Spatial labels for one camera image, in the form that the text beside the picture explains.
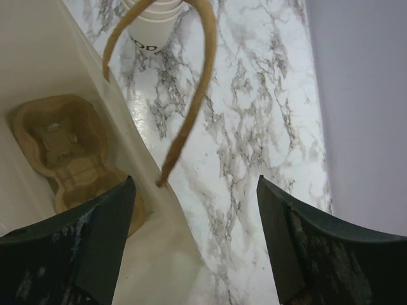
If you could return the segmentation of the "brown cardboard cup carrier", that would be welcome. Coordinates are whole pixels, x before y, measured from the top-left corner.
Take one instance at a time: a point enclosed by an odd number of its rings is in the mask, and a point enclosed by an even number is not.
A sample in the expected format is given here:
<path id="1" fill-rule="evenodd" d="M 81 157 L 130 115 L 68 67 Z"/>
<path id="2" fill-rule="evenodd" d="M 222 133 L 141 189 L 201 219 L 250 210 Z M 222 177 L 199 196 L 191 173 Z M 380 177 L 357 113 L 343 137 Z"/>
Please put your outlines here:
<path id="1" fill-rule="evenodd" d="M 16 140 L 30 166 L 57 184 L 59 214 L 127 179 L 108 162 L 109 142 L 97 111 L 76 95 L 32 100 L 13 119 Z"/>

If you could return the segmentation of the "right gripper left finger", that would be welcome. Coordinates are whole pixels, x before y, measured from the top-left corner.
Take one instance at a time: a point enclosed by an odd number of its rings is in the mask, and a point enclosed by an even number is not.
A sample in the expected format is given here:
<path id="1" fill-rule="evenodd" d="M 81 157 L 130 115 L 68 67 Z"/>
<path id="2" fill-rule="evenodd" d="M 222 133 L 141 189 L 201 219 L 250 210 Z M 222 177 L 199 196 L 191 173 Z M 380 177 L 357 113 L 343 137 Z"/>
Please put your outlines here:
<path id="1" fill-rule="evenodd" d="M 127 177 L 1 237 L 1 304 L 112 304 L 135 195 Z"/>

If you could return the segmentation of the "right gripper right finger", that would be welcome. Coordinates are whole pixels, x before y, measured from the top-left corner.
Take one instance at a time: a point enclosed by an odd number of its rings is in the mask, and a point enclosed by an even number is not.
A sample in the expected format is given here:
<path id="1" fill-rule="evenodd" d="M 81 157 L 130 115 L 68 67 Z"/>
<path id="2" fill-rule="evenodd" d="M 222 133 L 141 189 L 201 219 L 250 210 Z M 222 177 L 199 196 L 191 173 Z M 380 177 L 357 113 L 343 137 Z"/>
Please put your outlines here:
<path id="1" fill-rule="evenodd" d="M 260 177 L 258 208 L 281 304 L 405 304 L 406 238 L 351 224 Z"/>

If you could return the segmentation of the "brown paper bag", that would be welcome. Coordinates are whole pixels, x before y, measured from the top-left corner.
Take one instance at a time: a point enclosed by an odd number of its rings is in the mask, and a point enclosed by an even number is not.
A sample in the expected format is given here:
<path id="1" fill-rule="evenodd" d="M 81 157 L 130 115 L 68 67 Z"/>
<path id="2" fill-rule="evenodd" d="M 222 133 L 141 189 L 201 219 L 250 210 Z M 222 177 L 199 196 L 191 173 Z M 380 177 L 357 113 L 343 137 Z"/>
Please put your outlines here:
<path id="1" fill-rule="evenodd" d="M 109 60 L 140 1 L 99 55 L 62 1 L 1 2 L 1 303 L 182 304 L 207 271 L 168 177 L 216 55 L 216 18 L 192 1 L 205 61 L 158 167 Z"/>

